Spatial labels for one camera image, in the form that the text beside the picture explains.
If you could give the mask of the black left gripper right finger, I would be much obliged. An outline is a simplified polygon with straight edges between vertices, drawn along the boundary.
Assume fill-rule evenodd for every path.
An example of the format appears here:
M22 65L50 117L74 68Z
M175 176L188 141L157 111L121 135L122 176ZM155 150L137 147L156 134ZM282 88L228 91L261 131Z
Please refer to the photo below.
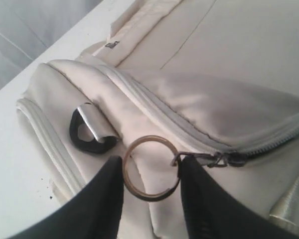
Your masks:
M193 156L180 169L181 200L191 239L296 239L243 206Z

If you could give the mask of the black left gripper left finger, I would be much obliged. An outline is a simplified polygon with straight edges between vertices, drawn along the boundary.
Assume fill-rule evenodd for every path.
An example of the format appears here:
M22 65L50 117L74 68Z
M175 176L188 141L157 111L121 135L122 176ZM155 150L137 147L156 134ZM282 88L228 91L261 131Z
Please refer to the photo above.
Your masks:
M59 210L15 239L115 239L124 202L122 158L111 156L95 177Z

